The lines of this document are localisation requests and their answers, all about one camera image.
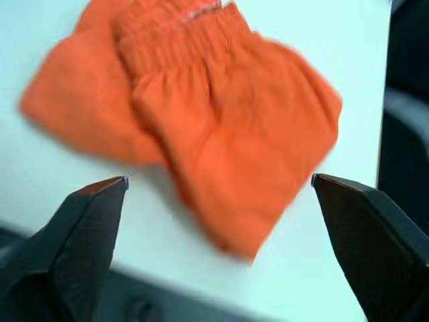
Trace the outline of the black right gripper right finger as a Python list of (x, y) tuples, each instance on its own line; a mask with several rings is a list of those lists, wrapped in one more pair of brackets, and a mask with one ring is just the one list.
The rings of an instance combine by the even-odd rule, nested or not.
[(429, 322), (429, 236), (383, 191), (321, 173), (311, 185), (367, 322)]

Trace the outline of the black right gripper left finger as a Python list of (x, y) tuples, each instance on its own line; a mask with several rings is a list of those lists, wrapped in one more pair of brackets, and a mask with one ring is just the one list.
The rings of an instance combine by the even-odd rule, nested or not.
[(128, 188), (117, 176), (70, 193), (0, 260), (0, 322), (93, 322)]

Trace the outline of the orange shorts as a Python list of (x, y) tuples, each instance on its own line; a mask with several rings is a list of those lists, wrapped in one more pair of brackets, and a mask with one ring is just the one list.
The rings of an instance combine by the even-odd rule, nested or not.
[(160, 166), (213, 244), (253, 261), (335, 145), (342, 101), (221, 0), (90, 0), (20, 111), (71, 148)]

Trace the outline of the black office chair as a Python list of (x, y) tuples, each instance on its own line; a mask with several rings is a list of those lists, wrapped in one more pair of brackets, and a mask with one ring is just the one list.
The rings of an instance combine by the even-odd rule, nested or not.
[(429, 219), (429, 0), (393, 0), (377, 186)]

